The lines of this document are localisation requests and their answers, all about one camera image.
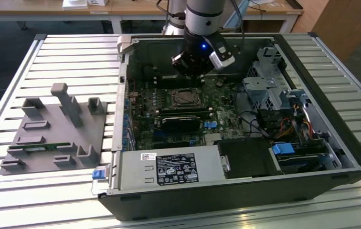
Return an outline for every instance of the metal work surface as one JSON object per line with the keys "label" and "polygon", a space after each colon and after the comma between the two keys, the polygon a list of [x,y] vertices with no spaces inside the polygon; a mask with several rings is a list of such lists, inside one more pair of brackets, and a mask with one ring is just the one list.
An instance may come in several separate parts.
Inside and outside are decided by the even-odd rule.
{"label": "metal work surface", "polygon": [[[319,38],[285,35],[288,42],[361,142],[361,84]],[[49,35],[35,41],[0,101],[0,162],[25,113],[25,98],[57,103],[53,83],[68,83],[78,102],[100,97],[108,106],[102,164],[112,161],[112,137],[121,62],[117,35]],[[296,73],[289,71],[301,88]],[[353,228],[361,227],[361,181],[311,201],[120,222],[93,194],[93,169],[0,176],[0,228]]]}

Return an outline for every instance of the power supply label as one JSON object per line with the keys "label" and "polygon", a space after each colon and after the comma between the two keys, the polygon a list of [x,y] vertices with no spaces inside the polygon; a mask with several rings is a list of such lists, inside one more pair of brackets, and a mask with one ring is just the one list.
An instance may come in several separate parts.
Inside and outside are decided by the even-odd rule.
{"label": "power supply label", "polygon": [[157,156],[157,175],[162,186],[198,182],[194,154]]}

